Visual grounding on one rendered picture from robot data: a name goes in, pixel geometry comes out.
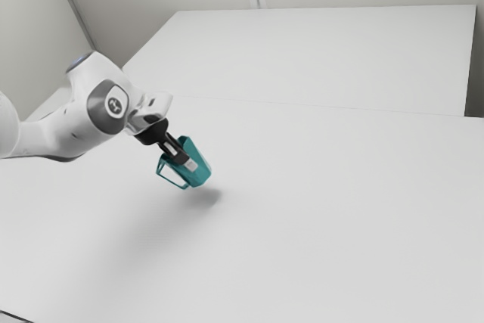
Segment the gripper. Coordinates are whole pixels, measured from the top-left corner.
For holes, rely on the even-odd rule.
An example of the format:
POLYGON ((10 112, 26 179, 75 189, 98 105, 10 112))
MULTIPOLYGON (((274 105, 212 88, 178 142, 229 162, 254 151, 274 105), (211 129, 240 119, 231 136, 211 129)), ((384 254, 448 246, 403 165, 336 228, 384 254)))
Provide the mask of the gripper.
POLYGON ((151 124, 143 132, 134 135, 134 137, 143 145, 159 144, 163 151, 160 156, 161 163, 168 163, 170 166, 183 166, 189 172, 195 172, 198 164, 191 157, 190 153, 185 150, 185 145, 190 138, 186 135, 178 138, 173 137, 167 132, 168 126, 168 120, 162 119, 151 124))

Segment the teal faceted mug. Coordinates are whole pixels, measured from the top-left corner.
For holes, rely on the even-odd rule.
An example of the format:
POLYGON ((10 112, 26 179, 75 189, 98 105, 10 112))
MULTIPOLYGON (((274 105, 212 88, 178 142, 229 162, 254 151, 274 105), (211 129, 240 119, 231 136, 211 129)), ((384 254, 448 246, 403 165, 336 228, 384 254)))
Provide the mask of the teal faceted mug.
POLYGON ((185 190, 188 187, 196 188, 203 185, 209 177, 212 175, 211 166, 206 161, 205 157, 196 147, 193 140, 190 138, 185 145, 185 150, 188 151, 191 157, 197 162, 198 168, 195 172, 189 172, 183 166, 170 166, 168 163, 161 163, 160 159, 157 164, 156 174, 166 180, 168 183, 185 190), (183 182, 180 184, 174 181, 170 177, 163 174, 163 171, 170 169, 175 175, 177 175, 183 182))

